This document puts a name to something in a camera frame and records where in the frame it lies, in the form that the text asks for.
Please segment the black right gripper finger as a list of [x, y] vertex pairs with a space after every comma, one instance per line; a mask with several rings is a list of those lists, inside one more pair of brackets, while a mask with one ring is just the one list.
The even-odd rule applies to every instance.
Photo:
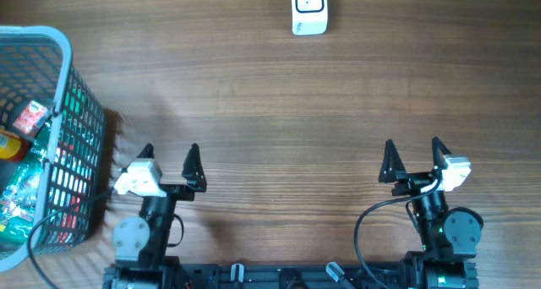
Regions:
[[385, 142], [384, 158], [378, 181], [394, 183], [407, 178], [407, 171], [392, 139]]
[[445, 156], [450, 155], [451, 151], [444, 145], [439, 137], [432, 138], [432, 156], [434, 166], [443, 169], [446, 166]]

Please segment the red Kleenex tissue pack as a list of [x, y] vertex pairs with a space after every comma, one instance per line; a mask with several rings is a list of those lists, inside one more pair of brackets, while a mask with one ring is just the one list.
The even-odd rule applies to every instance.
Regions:
[[50, 115], [51, 112], [47, 106], [38, 101], [30, 101], [15, 118], [13, 127], [22, 134], [34, 138]]

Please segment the red yellow sauce bottle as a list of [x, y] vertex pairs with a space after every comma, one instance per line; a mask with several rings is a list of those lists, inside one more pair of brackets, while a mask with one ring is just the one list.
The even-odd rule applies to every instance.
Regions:
[[5, 161], [22, 161], [29, 151], [28, 142], [19, 135], [1, 130], [0, 156]]

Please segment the green 3M gloves package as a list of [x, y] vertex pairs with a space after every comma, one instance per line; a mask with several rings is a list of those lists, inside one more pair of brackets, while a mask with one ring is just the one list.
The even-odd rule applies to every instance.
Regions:
[[52, 130], [47, 120], [1, 193], [1, 241], [22, 244], [34, 224], [37, 193]]

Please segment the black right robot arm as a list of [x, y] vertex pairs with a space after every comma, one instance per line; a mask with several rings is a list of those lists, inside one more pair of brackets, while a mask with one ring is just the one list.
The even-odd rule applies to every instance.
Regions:
[[484, 227], [482, 217], [464, 207], [451, 209], [445, 194], [461, 186], [471, 173], [471, 162], [452, 154], [439, 138], [432, 139], [433, 169], [410, 173], [402, 163], [392, 140], [385, 142], [380, 169], [381, 183], [394, 183], [393, 196], [408, 198], [408, 216], [418, 232], [423, 250], [407, 252], [398, 265], [390, 288], [479, 287], [473, 259]]

